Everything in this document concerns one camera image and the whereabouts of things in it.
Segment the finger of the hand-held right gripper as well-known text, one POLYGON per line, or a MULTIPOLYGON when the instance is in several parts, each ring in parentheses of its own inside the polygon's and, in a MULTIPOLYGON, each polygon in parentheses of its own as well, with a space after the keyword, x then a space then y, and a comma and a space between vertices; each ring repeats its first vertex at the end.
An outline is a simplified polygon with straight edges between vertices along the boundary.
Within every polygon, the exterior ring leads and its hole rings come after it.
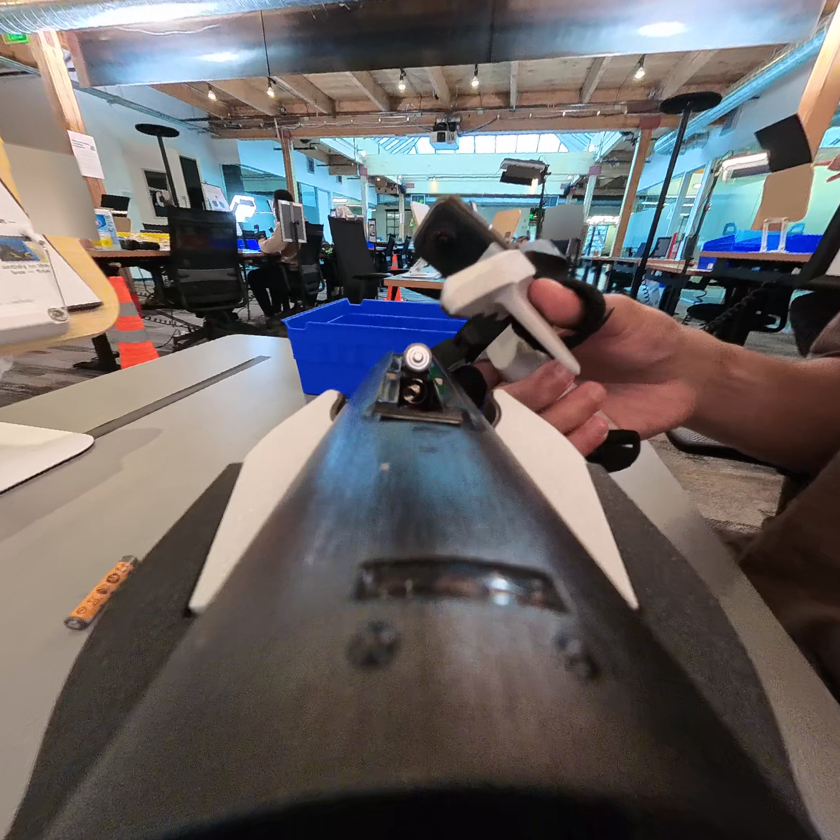
POLYGON ((440 306, 447 315, 462 319, 507 313, 509 300, 527 300, 535 270, 527 254, 499 251, 449 275, 440 306))

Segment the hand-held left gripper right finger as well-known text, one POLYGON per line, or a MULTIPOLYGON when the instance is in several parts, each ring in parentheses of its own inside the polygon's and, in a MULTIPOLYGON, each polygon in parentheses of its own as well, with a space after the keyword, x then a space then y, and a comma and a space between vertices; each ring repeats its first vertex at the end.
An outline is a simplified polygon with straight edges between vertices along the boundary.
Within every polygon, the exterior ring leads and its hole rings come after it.
POLYGON ((624 601, 638 599, 604 513, 585 457, 570 441, 516 398, 493 392, 499 408, 497 436, 541 491, 624 601))

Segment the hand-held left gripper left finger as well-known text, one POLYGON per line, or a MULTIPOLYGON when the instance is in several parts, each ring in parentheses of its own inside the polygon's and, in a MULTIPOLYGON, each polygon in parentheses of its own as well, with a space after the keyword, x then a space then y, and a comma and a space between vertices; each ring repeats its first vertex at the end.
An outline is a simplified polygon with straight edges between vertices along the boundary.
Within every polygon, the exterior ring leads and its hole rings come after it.
POLYGON ((343 395, 328 390, 273 427, 245 457, 192 590, 189 613, 203 613, 278 507, 333 425, 343 395))

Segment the person's right forearm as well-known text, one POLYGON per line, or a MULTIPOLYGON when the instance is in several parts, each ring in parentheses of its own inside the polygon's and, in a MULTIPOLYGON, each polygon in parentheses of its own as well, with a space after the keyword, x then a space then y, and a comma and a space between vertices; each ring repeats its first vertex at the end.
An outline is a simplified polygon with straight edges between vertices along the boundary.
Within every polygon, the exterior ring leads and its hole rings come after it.
POLYGON ((819 472, 839 449, 839 360, 775 358, 714 339, 690 425, 774 466, 819 472))

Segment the grey desk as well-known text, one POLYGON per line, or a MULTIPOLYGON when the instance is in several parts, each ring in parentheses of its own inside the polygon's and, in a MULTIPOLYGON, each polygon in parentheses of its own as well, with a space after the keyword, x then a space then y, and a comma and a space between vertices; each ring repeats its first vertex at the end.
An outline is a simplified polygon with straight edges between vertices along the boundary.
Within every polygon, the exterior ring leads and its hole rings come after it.
MULTIPOLYGON (((143 559, 226 468, 304 405, 290 343, 222 339, 2 408, 92 447, 2 494, 2 838, 87 632, 72 606, 143 559)), ((615 483, 690 563, 749 655, 820 838, 838 838, 838 705, 650 444, 615 483)))

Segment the wooden curved desk panel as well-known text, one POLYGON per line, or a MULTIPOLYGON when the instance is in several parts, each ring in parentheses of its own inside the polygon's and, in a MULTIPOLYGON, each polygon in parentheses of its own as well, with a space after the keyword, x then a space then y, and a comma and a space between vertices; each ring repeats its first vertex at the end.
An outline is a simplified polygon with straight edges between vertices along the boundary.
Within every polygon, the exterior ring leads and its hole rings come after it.
POLYGON ((105 333, 114 325, 120 312, 110 280, 79 239, 54 235, 45 239, 68 310, 68 326, 61 336, 43 342, 43 346, 51 348, 105 333))
POLYGON ((812 164, 801 164, 767 174, 751 230, 761 230, 768 220, 786 219, 789 223, 802 221, 811 201, 812 183, 812 164))

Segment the person's right hand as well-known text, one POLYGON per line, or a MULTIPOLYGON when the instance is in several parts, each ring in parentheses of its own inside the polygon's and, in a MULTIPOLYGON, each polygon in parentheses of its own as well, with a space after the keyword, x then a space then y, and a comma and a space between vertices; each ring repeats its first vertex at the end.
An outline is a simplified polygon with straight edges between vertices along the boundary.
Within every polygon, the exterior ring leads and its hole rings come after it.
POLYGON ((721 355, 717 339, 659 310, 620 295, 605 303, 604 324, 573 349, 576 376, 552 360, 507 382, 489 362, 478 364, 492 390, 541 416, 584 456, 612 427, 647 439, 687 425, 721 355))

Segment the wooden table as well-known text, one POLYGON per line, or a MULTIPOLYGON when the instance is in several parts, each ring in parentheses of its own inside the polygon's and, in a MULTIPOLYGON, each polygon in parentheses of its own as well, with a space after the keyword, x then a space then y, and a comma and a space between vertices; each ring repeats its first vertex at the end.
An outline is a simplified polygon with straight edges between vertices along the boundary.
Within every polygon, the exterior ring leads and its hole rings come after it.
POLYGON ((422 276, 410 272, 386 276, 380 280, 380 287, 385 289, 385 299, 388 301, 408 300, 409 292, 438 301, 443 286, 444 279, 439 276, 422 276))

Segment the black studio light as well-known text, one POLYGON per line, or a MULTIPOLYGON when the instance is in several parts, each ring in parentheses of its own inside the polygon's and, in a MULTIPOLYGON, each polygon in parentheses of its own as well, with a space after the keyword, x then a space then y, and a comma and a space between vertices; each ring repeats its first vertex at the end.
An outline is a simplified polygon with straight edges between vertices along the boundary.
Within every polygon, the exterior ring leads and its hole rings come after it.
POLYGON ((519 160, 507 158, 500 163, 500 183, 531 187, 532 193, 539 190, 539 205, 536 213, 535 236, 540 238, 543 231, 545 210, 546 181, 550 175, 548 163, 539 160, 519 160))

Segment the white flat stand base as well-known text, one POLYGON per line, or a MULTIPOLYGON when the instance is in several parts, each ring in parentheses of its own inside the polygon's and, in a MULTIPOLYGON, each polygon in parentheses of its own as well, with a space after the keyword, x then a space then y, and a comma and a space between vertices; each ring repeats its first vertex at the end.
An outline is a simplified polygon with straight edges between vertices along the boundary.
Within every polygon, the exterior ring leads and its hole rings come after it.
POLYGON ((89 434, 1 423, 1 492, 83 455, 94 444, 89 434))

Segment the black mesh office chair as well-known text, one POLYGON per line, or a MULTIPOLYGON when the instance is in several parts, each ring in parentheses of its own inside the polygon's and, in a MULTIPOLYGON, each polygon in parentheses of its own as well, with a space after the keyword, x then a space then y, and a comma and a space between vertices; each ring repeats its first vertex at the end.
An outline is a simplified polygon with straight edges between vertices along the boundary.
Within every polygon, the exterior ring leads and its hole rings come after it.
POLYGON ((229 335, 263 334, 263 329, 238 316, 248 302, 249 290, 241 271, 234 214, 174 205, 166 210, 171 300, 175 308, 203 321, 199 328, 175 339, 173 350, 229 335))

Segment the tall black floor lamp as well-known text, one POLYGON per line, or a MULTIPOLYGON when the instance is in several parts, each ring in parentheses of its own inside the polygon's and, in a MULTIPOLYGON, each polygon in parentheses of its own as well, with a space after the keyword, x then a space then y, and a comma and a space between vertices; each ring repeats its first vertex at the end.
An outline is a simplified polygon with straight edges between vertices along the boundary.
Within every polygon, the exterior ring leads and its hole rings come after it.
POLYGON ((648 259, 651 256, 655 245, 658 224, 660 218, 662 217, 662 213, 665 207, 665 200, 669 189, 669 183, 673 177, 676 168, 677 159, 679 157, 681 145, 686 136, 686 129, 690 121, 691 114, 705 112, 709 109, 713 109, 720 104, 721 100, 722 96, 719 93, 716 93, 714 91, 699 91, 672 96, 670 98, 667 98, 666 100, 663 100, 659 107, 659 110, 665 116, 679 116, 679 125, 677 128, 675 141, 673 143, 673 147, 671 149, 670 156, 668 159, 668 166, 665 172, 665 178, 663 180, 663 184, 658 195, 653 220, 650 225, 650 229, 648 230, 647 239, 645 241, 642 255, 639 258, 633 276, 633 282, 629 294, 631 299, 637 299, 637 294, 640 290, 640 287, 643 284, 648 259))

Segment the clear acrylic sign holder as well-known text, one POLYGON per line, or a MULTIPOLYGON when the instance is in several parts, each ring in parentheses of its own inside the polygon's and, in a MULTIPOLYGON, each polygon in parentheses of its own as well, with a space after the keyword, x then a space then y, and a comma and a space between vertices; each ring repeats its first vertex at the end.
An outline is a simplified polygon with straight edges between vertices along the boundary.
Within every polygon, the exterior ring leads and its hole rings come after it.
POLYGON ((102 300, 1 184, 1 345, 63 337, 70 315, 102 300))

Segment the black hanging panel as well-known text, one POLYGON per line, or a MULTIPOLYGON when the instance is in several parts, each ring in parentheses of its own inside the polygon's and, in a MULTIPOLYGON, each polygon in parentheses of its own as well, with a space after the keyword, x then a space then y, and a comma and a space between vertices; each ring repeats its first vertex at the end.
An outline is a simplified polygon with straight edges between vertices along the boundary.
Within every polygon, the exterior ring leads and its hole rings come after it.
POLYGON ((754 137, 766 153, 769 173, 813 163, 812 148, 798 113, 756 131, 754 137))

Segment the white paper notice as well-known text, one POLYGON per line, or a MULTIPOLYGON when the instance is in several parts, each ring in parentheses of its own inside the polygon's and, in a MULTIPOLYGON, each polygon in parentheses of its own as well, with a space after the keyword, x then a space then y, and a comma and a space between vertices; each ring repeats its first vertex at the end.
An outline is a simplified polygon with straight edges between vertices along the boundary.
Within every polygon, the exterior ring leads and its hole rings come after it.
POLYGON ((92 136, 69 130, 67 136, 76 159, 80 175, 97 181, 104 180, 98 147, 92 136))

